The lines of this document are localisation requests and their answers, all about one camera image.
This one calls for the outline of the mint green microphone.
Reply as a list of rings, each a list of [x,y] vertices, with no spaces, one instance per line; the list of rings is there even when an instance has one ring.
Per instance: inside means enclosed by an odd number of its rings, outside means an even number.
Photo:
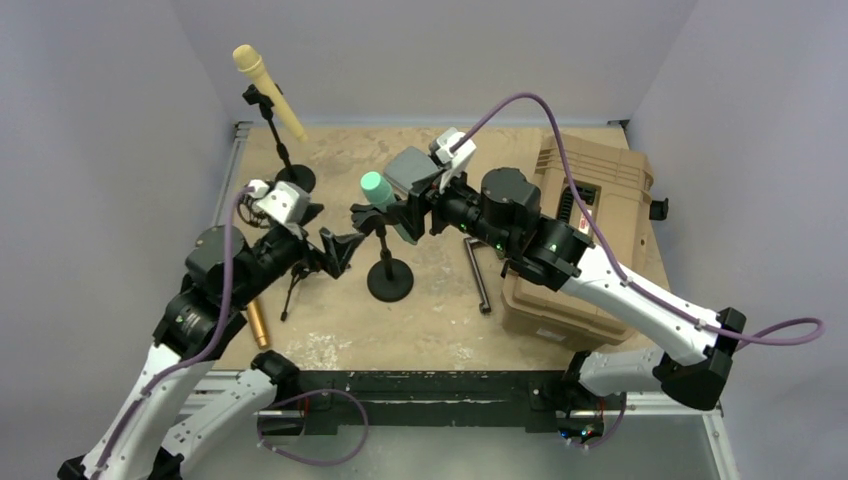
[[[368,201],[368,205],[382,214],[386,220],[385,213],[388,206],[397,201],[392,185],[378,171],[369,171],[360,178],[360,189]]]

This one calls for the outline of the black tripod shock-mount stand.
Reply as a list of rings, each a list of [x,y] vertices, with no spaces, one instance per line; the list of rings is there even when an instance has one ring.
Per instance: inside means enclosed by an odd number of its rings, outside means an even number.
[[[253,245],[236,237],[232,223],[224,227],[224,267],[221,307],[242,309],[279,277],[300,263],[313,263],[318,250],[308,240],[306,226],[324,210],[310,193],[290,182],[249,181],[235,195],[231,212],[243,198],[253,200],[270,219],[269,230]]]

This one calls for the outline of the gold brown microphone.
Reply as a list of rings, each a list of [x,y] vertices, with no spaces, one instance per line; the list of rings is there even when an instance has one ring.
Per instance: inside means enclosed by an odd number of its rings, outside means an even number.
[[[253,299],[247,305],[246,314],[256,346],[260,350],[269,349],[271,347],[271,336],[268,332],[264,310],[259,298]]]

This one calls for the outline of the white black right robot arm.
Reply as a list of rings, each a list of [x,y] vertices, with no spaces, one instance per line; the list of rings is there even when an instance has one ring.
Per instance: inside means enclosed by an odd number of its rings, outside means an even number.
[[[689,408],[717,406],[746,323],[741,312],[685,301],[610,259],[596,239],[542,214],[540,189],[515,168],[489,171],[478,190],[464,176],[444,189],[435,180],[416,181],[388,208],[414,239],[453,226],[503,253],[506,268],[520,278],[586,301],[654,343],[638,351],[576,353],[561,381],[569,404],[659,391]]]

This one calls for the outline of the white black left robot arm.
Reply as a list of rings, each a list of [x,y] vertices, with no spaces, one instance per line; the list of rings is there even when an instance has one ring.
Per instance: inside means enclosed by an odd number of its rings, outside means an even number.
[[[323,246],[283,226],[254,244],[232,225],[203,231],[186,259],[178,294],[157,323],[145,363],[118,416],[86,454],[59,467],[60,479],[182,479],[201,456],[262,407],[300,398],[300,371],[274,351],[258,354],[222,395],[177,418],[196,385],[246,325],[245,310],[281,276],[313,266],[339,277],[364,237],[321,232]]]

